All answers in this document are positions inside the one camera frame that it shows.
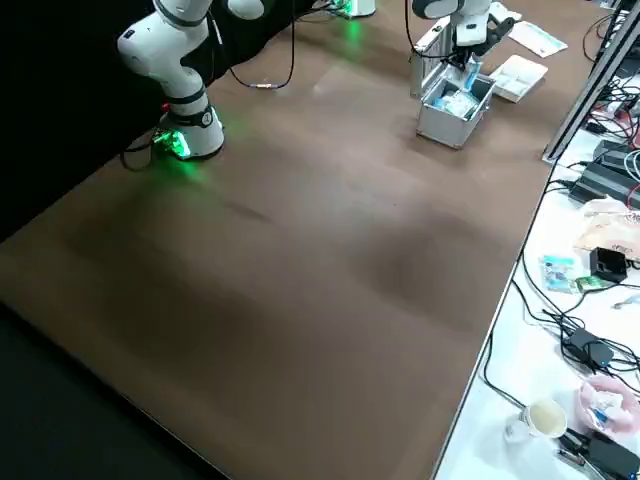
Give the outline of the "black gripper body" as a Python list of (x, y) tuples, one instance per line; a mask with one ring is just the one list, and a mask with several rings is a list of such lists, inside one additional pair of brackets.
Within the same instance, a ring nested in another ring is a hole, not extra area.
[(489, 45), (489, 52), (502, 41), (503, 37), (508, 35), (516, 24), (516, 20), (513, 17), (507, 17), (505, 20), (497, 23), (494, 16), (489, 16), (490, 22), (486, 28), (486, 38), (482, 43)]

